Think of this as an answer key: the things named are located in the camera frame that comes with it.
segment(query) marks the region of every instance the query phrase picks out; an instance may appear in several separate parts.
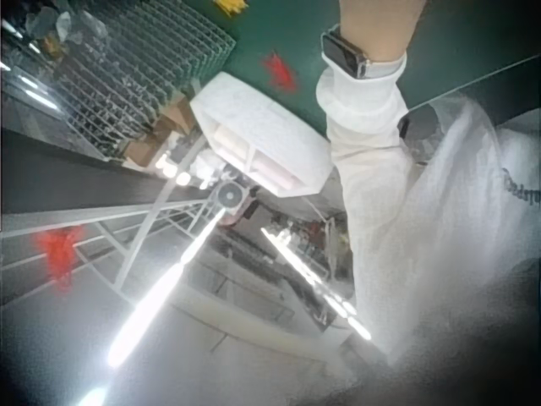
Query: smartwatch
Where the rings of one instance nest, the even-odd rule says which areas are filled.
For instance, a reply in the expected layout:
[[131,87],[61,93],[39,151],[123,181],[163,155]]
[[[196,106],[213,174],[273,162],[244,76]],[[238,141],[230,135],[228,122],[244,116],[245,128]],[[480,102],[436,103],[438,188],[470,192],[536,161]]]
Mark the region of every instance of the smartwatch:
[[331,66],[338,67],[356,80],[373,79],[394,74],[401,66],[403,57],[393,62],[370,61],[363,51],[340,35],[340,25],[321,36],[323,59]]

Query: watch face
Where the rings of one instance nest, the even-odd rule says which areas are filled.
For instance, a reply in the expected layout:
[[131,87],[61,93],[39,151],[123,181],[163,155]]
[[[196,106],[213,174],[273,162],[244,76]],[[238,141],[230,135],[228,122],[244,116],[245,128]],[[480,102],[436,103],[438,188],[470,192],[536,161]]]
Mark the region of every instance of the watch face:
[[338,37],[333,31],[321,37],[323,53],[347,74],[354,79],[361,79],[364,76],[365,62],[363,54],[353,49],[349,43]]

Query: white shirt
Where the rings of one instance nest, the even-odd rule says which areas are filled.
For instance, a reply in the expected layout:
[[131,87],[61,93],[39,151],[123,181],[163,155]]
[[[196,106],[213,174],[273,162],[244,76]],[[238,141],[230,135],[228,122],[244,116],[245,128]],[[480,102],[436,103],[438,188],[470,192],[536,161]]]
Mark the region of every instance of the white shirt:
[[[403,58],[394,74],[368,80],[334,66],[317,87],[344,190],[359,320],[399,356],[434,310],[460,318],[468,298],[541,256],[538,133],[517,130],[520,120],[497,132],[477,104],[445,97],[433,103],[445,138],[418,167],[396,128],[407,113],[396,86],[405,66]],[[539,128],[538,114],[525,117]],[[510,184],[531,190],[527,201]]]

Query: red tassel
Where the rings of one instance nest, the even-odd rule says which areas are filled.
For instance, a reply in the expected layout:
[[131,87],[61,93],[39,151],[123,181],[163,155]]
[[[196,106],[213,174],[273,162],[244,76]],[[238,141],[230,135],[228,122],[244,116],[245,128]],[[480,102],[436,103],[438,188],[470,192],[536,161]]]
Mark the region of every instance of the red tassel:
[[297,90],[297,84],[293,78],[291,69],[280,59],[275,52],[263,61],[263,64],[269,69],[272,75],[271,83],[284,91],[294,92]]
[[37,243],[47,257],[49,276],[57,281],[61,291],[71,287],[71,272],[75,263],[76,239],[82,234],[82,226],[45,231],[37,235]]

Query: fan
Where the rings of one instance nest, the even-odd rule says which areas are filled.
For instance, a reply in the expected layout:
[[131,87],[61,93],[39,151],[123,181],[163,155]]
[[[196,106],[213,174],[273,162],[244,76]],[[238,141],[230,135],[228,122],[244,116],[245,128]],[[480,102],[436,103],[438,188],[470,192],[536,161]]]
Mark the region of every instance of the fan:
[[229,214],[235,214],[249,191],[236,182],[225,182],[220,186],[217,193],[218,203],[220,203]]

